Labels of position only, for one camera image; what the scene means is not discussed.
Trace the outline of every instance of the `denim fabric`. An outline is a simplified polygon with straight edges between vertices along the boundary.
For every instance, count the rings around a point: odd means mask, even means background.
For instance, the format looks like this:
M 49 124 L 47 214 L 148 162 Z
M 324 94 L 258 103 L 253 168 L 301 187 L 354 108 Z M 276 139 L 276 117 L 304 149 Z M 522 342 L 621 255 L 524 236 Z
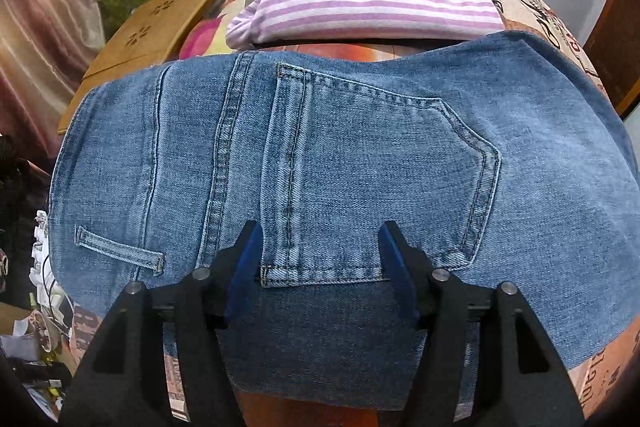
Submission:
M 177 282 L 257 219 L 262 288 L 219 334 L 232 380 L 401 409 L 424 334 L 380 267 L 384 220 L 467 282 L 514 281 L 571 368 L 640 311 L 638 179 L 610 103 L 522 32 L 388 62 L 197 57 L 85 97 L 50 259 L 104 314 L 130 280 Z

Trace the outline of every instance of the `wooden door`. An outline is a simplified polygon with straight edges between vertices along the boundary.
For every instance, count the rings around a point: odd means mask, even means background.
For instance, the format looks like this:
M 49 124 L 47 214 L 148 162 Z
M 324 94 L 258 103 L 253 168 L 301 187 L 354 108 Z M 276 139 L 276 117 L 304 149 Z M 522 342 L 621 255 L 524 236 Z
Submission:
M 640 99 L 640 0 L 607 0 L 584 50 L 621 117 Z

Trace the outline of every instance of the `metal screw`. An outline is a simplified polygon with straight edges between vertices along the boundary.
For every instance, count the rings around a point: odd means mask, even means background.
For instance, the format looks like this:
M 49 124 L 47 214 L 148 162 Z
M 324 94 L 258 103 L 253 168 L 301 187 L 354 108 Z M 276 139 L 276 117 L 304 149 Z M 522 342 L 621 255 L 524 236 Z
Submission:
M 206 266 L 202 266 L 198 269 L 195 269 L 193 271 L 193 273 L 191 274 L 191 276 L 196 280 L 196 281 L 204 281 L 207 277 L 209 277 L 209 275 L 211 275 L 211 272 L 209 270 L 209 268 L 207 268 Z
M 445 282 L 446 280 L 449 280 L 449 277 L 451 277 L 451 274 L 449 273 L 449 270 L 445 270 L 444 268 L 436 268 L 434 271 L 431 272 L 431 276 L 436 281 Z
M 126 291 L 129 295 L 135 295 L 140 290 L 142 290 L 142 282 L 140 281 L 131 281 L 129 284 L 124 286 L 124 291 Z
M 516 293 L 518 293 L 518 287 L 510 281 L 505 281 L 500 284 L 500 289 L 507 295 L 516 295 Z

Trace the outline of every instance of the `pink curtain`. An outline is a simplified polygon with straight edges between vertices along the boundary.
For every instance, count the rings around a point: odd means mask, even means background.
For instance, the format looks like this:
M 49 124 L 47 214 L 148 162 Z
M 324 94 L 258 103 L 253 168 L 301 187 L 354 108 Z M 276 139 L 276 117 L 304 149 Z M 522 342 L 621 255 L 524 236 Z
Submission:
M 50 169 L 58 120 L 104 46 L 94 0 L 0 0 L 0 134 Z

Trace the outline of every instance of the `pocket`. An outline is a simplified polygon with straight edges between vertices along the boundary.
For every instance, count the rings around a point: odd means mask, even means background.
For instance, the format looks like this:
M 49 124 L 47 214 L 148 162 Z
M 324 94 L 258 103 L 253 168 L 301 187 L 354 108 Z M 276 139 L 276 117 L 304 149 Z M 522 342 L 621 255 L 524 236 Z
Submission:
M 384 279 L 393 219 L 436 266 L 478 253 L 500 153 L 439 98 L 278 65 L 260 185 L 264 286 Z
M 149 269 L 154 276 L 162 275 L 164 269 L 163 253 L 116 243 L 111 239 L 89 232 L 84 227 L 76 226 L 75 244 L 112 259 Z

